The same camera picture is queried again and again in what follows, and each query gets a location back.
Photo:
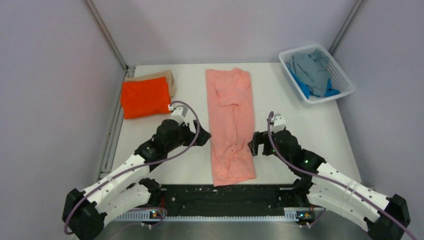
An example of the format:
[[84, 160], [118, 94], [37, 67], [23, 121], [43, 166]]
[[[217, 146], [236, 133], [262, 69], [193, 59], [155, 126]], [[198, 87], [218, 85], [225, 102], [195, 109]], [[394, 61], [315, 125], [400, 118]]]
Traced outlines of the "pink t shirt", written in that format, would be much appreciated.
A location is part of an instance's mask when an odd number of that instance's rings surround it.
[[214, 186], [257, 177], [248, 143], [255, 131], [250, 73], [240, 68], [205, 71], [211, 172]]

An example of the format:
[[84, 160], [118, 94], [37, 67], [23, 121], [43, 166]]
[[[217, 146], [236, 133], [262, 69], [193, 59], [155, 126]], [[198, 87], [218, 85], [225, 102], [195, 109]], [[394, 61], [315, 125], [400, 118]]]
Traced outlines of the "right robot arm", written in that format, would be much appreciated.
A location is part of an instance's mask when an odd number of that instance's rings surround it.
[[411, 222], [406, 200], [376, 192], [347, 177], [323, 157], [302, 148], [288, 130], [255, 132], [248, 143], [253, 156], [280, 158], [299, 178], [293, 183], [293, 200], [329, 210], [363, 229], [373, 240], [400, 240]]

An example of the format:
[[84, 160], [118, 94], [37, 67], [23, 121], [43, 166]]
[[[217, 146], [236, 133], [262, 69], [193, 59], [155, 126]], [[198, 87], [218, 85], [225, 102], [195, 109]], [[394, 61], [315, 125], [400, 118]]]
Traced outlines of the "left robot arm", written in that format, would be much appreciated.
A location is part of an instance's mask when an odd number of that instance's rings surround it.
[[202, 147], [212, 137], [198, 120], [189, 123], [166, 119], [156, 133], [142, 143], [117, 169], [83, 190], [72, 189], [65, 198], [62, 212], [64, 233], [81, 240], [93, 240], [106, 226], [109, 216], [106, 206], [117, 200], [127, 187], [141, 180], [161, 163], [171, 160], [169, 153], [184, 146], [187, 150]]

